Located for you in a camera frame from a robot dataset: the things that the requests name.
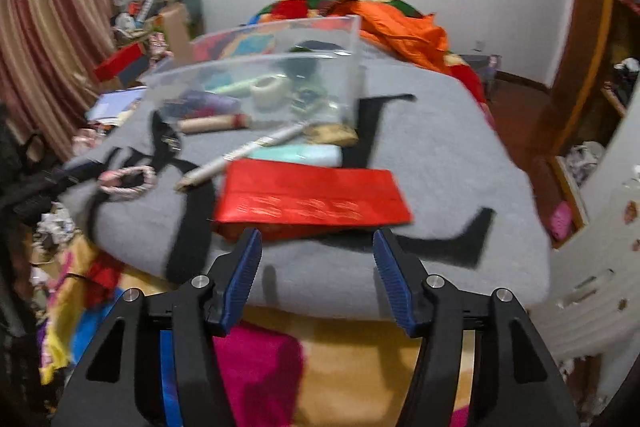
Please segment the red flat box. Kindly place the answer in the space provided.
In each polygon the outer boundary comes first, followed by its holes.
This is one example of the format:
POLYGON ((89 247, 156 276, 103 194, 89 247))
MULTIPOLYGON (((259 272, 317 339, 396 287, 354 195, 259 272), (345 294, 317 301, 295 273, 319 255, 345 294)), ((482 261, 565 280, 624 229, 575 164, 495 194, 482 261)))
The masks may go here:
POLYGON ((93 74, 99 82, 111 80, 142 58, 145 58, 143 44, 141 42, 130 43, 96 66, 93 69, 93 74))

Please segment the white tape roll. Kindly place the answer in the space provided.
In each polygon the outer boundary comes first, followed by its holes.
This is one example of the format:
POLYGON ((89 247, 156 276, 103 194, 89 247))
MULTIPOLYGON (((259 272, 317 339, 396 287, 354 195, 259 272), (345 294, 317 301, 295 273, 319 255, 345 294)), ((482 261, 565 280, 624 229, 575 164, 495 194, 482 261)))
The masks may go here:
POLYGON ((271 75, 257 79, 250 87, 250 99, 259 112, 273 112, 288 99, 291 81, 285 75, 271 75))

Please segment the white wardrobe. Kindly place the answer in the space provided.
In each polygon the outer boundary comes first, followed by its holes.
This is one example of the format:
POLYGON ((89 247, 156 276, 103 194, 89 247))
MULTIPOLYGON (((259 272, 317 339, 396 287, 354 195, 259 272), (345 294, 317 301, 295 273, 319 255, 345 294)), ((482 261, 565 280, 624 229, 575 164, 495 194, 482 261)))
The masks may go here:
POLYGON ((547 300, 530 312, 556 361, 601 355, 596 403, 639 354, 639 92, 582 198, 589 222, 551 258, 547 300))

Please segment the white cosmetic pen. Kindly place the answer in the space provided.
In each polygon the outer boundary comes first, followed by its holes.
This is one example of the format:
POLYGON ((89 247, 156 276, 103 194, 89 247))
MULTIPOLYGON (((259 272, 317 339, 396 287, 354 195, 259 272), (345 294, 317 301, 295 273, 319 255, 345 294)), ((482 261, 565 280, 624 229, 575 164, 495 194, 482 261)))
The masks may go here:
POLYGON ((175 190, 177 192, 185 192, 191 190, 192 187, 200 186, 214 179, 218 174, 224 173, 233 161, 247 158, 250 153, 261 148, 288 143, 301 135, 309 125, 309 121, 299 121, 273 131, 257 140, 247 142, 235 150, 209 161, 206 165, 189 171, 175 185, 175 190))

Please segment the pink slipper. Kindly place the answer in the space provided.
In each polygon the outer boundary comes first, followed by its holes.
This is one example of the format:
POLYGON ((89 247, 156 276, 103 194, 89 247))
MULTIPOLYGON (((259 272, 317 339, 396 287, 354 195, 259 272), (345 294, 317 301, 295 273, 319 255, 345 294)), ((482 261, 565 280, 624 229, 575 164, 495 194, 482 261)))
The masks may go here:
POLYGON ((567 239, 572 231, 573 213, 568 202, 560 202, 555 207, 549 218, 549 231, 551 236, 559 242, 567 239))

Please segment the mint green bottle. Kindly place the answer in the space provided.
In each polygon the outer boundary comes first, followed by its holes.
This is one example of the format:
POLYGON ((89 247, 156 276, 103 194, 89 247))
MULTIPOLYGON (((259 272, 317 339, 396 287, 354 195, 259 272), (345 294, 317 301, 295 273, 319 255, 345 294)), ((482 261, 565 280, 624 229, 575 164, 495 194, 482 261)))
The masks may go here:
POLYGON ((337 168, 342 165, 342 149, 328 144, 288 144, 253 150, 250 159, 290 162, 314 167, 337 168))

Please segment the clear plastic storage bin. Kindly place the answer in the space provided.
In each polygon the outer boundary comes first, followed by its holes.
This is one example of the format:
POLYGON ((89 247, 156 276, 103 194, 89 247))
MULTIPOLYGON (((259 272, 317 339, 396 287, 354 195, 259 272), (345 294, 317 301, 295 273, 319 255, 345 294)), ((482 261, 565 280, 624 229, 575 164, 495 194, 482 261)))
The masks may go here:
POLYGON ((273 112, 254 109, 250 96, 237 98, 241 112, 256 120, 353 124, 363 80, 360 63, 360 17, 356 15, 300 18, 240 26, 202 35, 191 41, 194 63, 179 66, 165 58, 141 81, 158 109, 188 90, 212 92, 233 81, 283 74, 278 62, 290 57, 292 46, 316 50, 317 74, 310 81, 291 81, 288 99, 273 112), (290 109, 294 89, 318 86, 326 90, 326 105, 311 115, 290 109))

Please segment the light green tube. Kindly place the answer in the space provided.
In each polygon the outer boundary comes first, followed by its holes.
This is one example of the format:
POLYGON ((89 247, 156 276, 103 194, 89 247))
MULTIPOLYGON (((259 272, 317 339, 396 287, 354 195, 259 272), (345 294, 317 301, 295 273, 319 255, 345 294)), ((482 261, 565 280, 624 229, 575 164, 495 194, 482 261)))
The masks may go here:
POLYGON ((212 93, 231 96, 231 98, 248 98, 250 96, 250 91, 252 91, 252 88, 255 86, 257 81, 258 78, 233 81, 214 88, 212 93))

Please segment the purple black bottle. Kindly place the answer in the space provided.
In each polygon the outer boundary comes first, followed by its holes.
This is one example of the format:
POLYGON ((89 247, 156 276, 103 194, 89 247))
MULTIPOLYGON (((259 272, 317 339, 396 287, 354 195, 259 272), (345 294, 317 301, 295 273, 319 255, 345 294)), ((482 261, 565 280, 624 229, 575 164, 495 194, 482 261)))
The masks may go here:
POLYGON ((160 108, 165 119, 181 120, 241 112, 241 101, 232 96, 206 91, 188 90, 167 100, 160 108))

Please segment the beige cosmetic tube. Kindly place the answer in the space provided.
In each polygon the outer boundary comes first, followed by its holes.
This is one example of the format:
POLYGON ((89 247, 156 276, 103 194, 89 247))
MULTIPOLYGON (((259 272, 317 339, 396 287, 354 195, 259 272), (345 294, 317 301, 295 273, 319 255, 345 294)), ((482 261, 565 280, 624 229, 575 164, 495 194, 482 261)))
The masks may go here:
POLYGON ((160 11, 160 22, 175 63, 179 66, 193 64, 194 57, 188 31, 186 7, 182 3, 165 6, 160 11))

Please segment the beige red-capped tube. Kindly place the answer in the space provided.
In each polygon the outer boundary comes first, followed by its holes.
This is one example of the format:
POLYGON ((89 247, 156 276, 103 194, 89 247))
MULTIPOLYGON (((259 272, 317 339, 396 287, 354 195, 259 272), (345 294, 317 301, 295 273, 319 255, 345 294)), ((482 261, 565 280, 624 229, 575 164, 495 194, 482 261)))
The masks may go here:
POLYGON ((183 119, 177 122, 178 130, 184 134, 219 132, 250 127, 252 120, 244 114, 218 115, 183 119))

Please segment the green perfume box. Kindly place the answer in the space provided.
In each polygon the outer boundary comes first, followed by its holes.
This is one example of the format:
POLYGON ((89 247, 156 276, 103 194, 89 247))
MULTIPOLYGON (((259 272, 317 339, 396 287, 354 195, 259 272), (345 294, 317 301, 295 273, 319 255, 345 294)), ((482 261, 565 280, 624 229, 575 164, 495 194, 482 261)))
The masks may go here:
POLYGON ((293 90, 290 109, 297 115, 317 113, 326 105, 326 90, 318 86, 303 86, 293 90))

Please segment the orange jacket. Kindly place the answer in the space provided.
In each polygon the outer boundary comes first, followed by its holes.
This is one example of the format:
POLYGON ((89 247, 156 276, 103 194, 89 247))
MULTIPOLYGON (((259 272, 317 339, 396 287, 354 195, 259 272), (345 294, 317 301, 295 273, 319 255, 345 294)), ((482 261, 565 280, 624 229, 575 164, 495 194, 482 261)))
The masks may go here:
POLYGON ((433 14, 408 17, 393 5, 369 0, 338 0, 323 14, 359 16, 362 38, 413 65, 449 74, 448 36, 446 30, 435 23, 433 14))

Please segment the wooden door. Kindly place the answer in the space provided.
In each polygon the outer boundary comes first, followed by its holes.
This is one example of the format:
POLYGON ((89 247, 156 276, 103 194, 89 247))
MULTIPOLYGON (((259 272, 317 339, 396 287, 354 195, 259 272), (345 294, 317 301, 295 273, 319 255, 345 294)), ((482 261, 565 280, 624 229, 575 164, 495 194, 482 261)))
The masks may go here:
POLYGON ((550 101, 538 118, 535 141, 544 155, 564 153, 596 85, 610 33, 614 0, 574 0, 550 101))

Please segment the grey black blanket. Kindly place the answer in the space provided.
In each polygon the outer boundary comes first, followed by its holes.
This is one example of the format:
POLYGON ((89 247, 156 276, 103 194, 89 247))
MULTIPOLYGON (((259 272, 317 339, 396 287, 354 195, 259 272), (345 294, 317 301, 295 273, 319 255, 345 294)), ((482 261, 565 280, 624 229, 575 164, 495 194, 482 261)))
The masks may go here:
POLYGON ((505 287, 524 307, 550 287, 549 237, 527 174, 518 169, 468 89, 450 76, 392 58, 362 65, 370 120, 340 168, 245 159, 224 176, 179 192, 182 176, 257 138, 254 130, 186 136, 178 153, 160 141, 150 103, 89 153, 112 168, 152 164, 156 185, 134 200, 106 196, 96 180, 62 203, 86 239, 134 269, 181 284, 231 247, 216 213, 228 188, 253 197, 262 260, 255 306, 308 317, 386 320, 390 307, 372 242, 389 227, 427 271, 462 289, 505 287))

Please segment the red gift box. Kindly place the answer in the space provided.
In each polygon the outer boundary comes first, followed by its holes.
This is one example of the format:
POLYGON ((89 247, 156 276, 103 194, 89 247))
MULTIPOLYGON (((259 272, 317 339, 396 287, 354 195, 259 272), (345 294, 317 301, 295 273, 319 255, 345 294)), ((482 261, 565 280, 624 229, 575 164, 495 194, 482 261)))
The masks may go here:
POLYGON ((388 170, 241 159, 224 177, 213 231, 235 242, 244 229, 255 228, 265 241, 274 242, 411 220, 388 170))

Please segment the green glass bottle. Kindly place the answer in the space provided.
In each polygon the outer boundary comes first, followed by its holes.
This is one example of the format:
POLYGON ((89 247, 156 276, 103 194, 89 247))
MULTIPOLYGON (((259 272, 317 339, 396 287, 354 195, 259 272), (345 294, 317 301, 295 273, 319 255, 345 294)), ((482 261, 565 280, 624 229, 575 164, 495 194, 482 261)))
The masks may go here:
POLYGON ((310 81, 314 79, 318 70, 316 50, 308 46, 292 46, 288 50, 290 57, 278 62, 283 74, 292 81, 310 81))

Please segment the colourful patchwork quilt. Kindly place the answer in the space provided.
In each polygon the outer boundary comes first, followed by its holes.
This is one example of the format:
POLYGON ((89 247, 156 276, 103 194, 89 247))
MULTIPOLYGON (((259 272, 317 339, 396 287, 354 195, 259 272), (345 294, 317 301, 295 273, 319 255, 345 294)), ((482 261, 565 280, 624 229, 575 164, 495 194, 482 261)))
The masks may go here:
MULTIPOLYGON (((160 255, 130 265, 78 231, 54 257, 48 318, 38 333, 41 382, 53 384, 73 367, 127 283, 139 283, 147 293, 157 294, 171 282, 181 282, 188 272, 189 267, 181 263, 168 267, 160 255)), ((217 345, 231 357, 222 365, 222 377, 230 387, 232 409, 239 407, 241 393, 250 384, 265 384, 271 375, 276 381, 256 400, 258 418, 268 426, 288 425, 305 369, 299 341, 250 324, 242 325, 237 334, 217 345)))

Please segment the wooden coaster block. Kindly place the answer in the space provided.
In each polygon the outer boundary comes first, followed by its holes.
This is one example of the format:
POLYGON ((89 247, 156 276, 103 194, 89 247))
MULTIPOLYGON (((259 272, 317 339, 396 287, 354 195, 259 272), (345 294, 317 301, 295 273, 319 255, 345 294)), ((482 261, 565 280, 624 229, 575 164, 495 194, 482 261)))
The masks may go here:
POLYGON ((351 147, 358 143, 357 132, 346 124, 315 124, 304 135, 309 144, 351 147))

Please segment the striped curtain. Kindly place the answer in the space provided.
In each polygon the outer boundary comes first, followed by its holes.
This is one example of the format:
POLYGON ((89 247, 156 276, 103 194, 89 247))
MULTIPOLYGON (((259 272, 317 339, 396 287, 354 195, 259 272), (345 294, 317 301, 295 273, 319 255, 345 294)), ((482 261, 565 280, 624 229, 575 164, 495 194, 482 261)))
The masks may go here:
POLYGON ((62 160, 96 101, 93 69, 115 51, 114 0, 1 0, 1 100, 21 138, 62 160))

